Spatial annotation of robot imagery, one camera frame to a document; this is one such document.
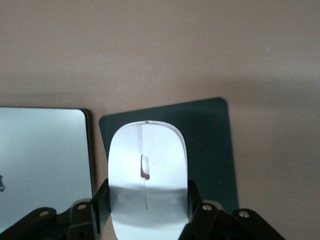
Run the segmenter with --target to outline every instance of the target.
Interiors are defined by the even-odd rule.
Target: silver screw
[[[202,206],[202,209],[205,211],[211,211],[212,207],[209,204],[205,204]]]
[[[243,217],[243,218],[248,218],[249,217],[249,213],[247,213],[246,211],[239,212],[239,215],[240,215],[240,217]]]
[[[78,210],[85,209],[87,206],[85,204],[81,204],[78,206]]]
[[[39,216],[40,216],[40,217],[44,217],[44,216],[46,216],[46,215],[48,215],[48,214],[49,214],[48,211],[42,211],[42,212],[40,212]]]

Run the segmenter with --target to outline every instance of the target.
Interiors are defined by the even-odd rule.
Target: silver laptop lid
[[[0,233],[40,207],[92,197],[86,114],[0,107]]]

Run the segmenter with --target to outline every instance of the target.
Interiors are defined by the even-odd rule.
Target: mouse scroll wheel
[[[144,155],[141,155],[141,177],[150,179],[149,158]]]

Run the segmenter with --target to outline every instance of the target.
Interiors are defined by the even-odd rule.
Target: white wireless mouse
[[[177,240],[188,223],[188,166],[182,134],[161,121],[122,126],[111,140],[108,181],[118,240]]]

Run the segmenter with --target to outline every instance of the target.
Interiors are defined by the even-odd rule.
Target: dark green mouse pad
[[[238,208],[228,104],[222,98],[192,101],[103,116],[100,130],[108,157],[116,131],[125,124],[152,120],[177,127],[188,159],[188,179],[204,200],[219,202],[227,213]]]

